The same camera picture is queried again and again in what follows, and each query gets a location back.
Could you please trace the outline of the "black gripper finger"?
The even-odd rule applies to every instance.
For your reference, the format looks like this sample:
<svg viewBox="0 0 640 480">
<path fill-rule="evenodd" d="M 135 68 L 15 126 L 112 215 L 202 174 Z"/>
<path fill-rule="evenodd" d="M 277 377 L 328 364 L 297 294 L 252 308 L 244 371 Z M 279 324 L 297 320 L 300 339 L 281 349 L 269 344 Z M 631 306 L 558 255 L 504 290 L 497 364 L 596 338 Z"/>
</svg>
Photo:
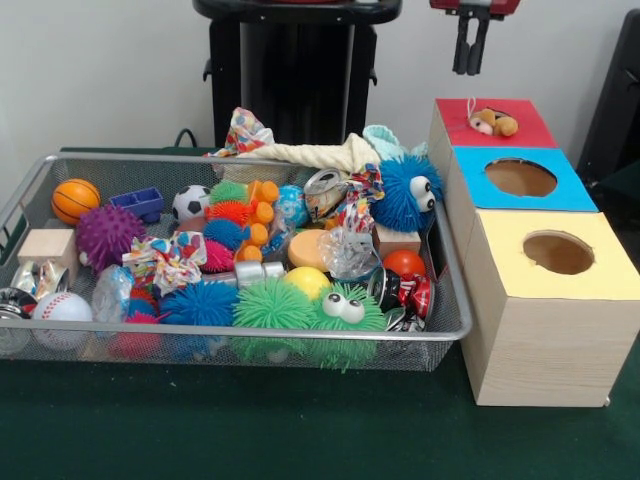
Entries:
<svg viewBox="0 0 640 480">
<path fill-rule="evenodd" d="M 481 71 L 482 58 L 484 54 L 484 47 L 486 41 L 486 35 L 489 29 L 490 15 L 478 12 L 476 14 L 478 20 L 478 27 L 476 31 L 476 38 L 473 45 L 470 47 L 470 75 L 478 75 Z"/>
<path fill-rule="evenodd" d="M 458 11 L 458 26 L 456 48 L 453 61 L 453 71 L 458 75 L 469 75 L 469 55 L 471 46 L 467 41 L 470 20 L 473 13 L 470 11 Z"/>
</svg>

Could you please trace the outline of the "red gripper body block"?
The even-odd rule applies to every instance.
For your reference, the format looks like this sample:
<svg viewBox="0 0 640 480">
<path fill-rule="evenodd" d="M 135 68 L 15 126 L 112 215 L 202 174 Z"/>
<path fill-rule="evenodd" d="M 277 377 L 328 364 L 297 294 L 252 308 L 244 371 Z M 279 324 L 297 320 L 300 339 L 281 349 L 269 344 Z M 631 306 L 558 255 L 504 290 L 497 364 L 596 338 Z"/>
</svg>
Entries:
<svg viewBox="0 0 640 480">
<path fill-rule="evenodd" d="M 449 15 L 478 10 L 492 16 L 507 16 L 512 15 L 519 4 L 520 0 L 430 0 L 432 8 L 444 10 Z"/>
</svg>

